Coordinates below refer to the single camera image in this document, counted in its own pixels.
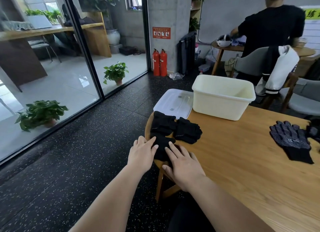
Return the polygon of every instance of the concrete pillar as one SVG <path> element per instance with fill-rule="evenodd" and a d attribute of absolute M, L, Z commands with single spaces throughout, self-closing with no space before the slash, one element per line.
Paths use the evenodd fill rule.
<path fill-rule="evenodd" d="M 177 44 L 189 32 L 191 0 L 148 0 L 151 55 L 154 48 L 168 54 L 168 72 L 177 71 Z M 171 28 L 171 39 L 153 38 L 152 27 Z"/>

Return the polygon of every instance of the fire extinguisher instruction sign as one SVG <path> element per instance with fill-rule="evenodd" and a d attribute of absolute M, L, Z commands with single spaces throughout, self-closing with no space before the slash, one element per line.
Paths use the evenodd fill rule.
<path fill-rule="evenodd" d="M 153 37 L 157 39 L 171 39 L 171 28 L 152 27 Z"/>

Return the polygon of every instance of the hand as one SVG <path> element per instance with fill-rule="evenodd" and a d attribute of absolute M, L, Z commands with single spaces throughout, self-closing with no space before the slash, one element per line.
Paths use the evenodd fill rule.
<path fill-rule="evenodd" d="M 172 142 L 169 142 L 169 146 L 170 149 L 166 147 L 165 151 L 172 162 L 173 170 L 167 165 L 162 165 L 162 168 L 183 191 L 188 192 L 189 187 L 206 174 L 193 153 L 189 153 L 182 146 L 180 152 Z"/>
<path fill-rule="evenodd" d="M 142 174 L 146 173 L 151 168 L 153 158 L 159 147 L 159 145 L 152 147 L 155 140 L 156 137 L 153 137 L 149 141 L 146 141 L 143 136 L 135 140 L 133 146 L 130 148 L 128 165 L 134 166 L 135 169 L 141 171 Z"/>

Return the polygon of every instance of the round wooden table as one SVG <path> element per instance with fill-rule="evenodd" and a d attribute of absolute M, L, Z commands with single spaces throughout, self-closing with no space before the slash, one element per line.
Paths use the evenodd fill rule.
<path fill-rule="evenodd" d="M 220 47 L 216 41 L 212 42 L 211 46 L 219 49 L 217 61 L 214 64 L 211 75 L 214 75 L 216 73 L 218 66 L 219 66 L 219 63 L 221 62 L 223 52 L 225 50 L 243 52 L 245 49 L 244 46 L 239 46 L 239 45 L 237 45 L 237 46 L 229 45 L 228 47 Z M 314 49 L 310 49 L 308 47 L 303 47 L 303 48 L 294 47 L 293 49 L 298 53 L 299 57 L 312 56 L 316 53 L 316 51 Z"/>
<path fill-rule="evenodd" d="M 150 139 L 153 114 L 145 128 Z M 320 231 L 320 144 L 310 139 L 310 165 L 290 161 L 269 134 L 276 121 L 290 121 L 301 128 L 307 120 L 248 106 L 238 121 L 204 115 L 194 110 L 188 120 L 197 123 L 202 136 L 195 144 L 176 141 L 193 152 L 206 176 L 250 208 L 275 231 Z M 161 191 L 163 162 L 157 199 L 178 191 L 175 185 Z"/>

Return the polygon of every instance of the speckled black floor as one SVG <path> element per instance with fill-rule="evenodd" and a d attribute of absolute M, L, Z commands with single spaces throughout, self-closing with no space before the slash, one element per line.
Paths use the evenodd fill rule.
<path fill-rule="evenodd" d="M 196 76 L 149 73 L 2 168 L 0 231 L 68 231 L 125 166 L 160 97 L 170 88 L 192 91 Z M 127 231 L 166 231 L 183 193 L 157 204 L 157 178 L 153 165 L 138 185 Z"/>

